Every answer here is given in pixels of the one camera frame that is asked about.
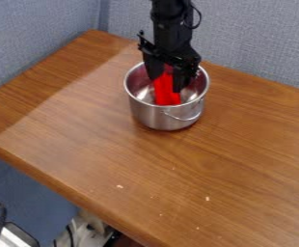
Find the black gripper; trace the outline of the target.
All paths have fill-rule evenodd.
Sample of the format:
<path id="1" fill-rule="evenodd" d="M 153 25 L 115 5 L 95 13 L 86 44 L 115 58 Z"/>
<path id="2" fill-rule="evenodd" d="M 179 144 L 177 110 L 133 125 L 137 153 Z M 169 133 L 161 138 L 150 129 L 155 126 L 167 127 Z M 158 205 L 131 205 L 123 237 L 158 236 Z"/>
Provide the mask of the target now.
<path id="1" fill-rule="evenodd" d="M 150 18 L 154 40 L 149 41 L 143 32 L 138 33 L 138 49 L 151 80 L 157 80 L 165 65 L 173 67 L 173 91 L 181 93 L 198 76 L 202 56 L 194 49 L 191 40 L 199 28 L 203 14 L 193 0 L 151 0 Z"/>

